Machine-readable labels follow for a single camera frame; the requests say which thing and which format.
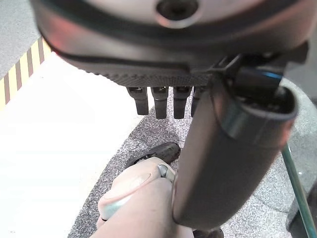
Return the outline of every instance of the yellow and black striped tape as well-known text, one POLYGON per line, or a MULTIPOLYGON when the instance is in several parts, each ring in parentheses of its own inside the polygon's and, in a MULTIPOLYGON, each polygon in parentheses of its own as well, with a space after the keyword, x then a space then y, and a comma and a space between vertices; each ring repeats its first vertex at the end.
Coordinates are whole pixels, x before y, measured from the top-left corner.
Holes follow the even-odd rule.
POLYGON ((40 64, 51 55, 51 49, 40 37, 0 80, 0 111, 26 83, 40 64))

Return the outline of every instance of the black shoe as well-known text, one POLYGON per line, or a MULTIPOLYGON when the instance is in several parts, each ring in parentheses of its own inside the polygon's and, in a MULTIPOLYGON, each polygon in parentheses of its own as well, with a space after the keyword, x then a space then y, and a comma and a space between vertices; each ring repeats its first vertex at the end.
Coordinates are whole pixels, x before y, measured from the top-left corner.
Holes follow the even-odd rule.
POLYGON ((162 145, 156 146, 146 153, 146 155, 137 158, 137 159, 130 159, 125 164, 124 168, 128 168, 136 163, 140 162, 141 160, 146 160, 151 157, 158 157, 163 160, 165 163, 170 164, 173 161, 177 160, 180 154, 180 147, 176 143, 168 142, 162 145))

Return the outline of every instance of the green metal rod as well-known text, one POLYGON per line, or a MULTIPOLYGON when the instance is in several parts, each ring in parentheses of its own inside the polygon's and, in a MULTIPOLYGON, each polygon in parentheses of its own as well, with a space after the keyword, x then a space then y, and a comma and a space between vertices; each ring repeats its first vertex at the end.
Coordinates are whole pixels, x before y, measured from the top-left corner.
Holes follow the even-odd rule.
POLYGON ((309 210, 304 189, 301 185, 301 182, 299 181, 297 171, 296 171, 294 162, 292 160, 292 156, 291 156, 291 152, 288 147, 288 144, 286 144, 284 149, 282 150, 282 156, 283 156, 284 163, 288 172, 288 176, 293 186, 293 190, 298 202, 299 211, 302 216, 302 220, 306 229, 307 236, 308 238, 317 238, 317 231, 316 231, 316 227, 312 218, 312 214, 309 210))

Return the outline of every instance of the white floor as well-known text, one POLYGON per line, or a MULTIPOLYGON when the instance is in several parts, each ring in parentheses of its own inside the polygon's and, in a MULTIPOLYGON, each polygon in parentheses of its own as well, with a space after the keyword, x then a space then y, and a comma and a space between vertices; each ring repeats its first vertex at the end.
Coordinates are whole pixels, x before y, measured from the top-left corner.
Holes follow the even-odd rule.
POLYGON ((67 237, 141 119, 124 87, 53 53, 0 112, 0 237, 67 237))

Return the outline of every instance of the gray floor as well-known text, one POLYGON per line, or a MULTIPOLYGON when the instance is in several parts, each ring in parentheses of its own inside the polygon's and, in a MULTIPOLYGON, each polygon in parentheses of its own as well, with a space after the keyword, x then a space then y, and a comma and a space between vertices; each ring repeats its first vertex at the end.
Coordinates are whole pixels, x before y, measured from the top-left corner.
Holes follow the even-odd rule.
POLYGON ((0 80, 38 37, 28 0, 0 0, 0 80))

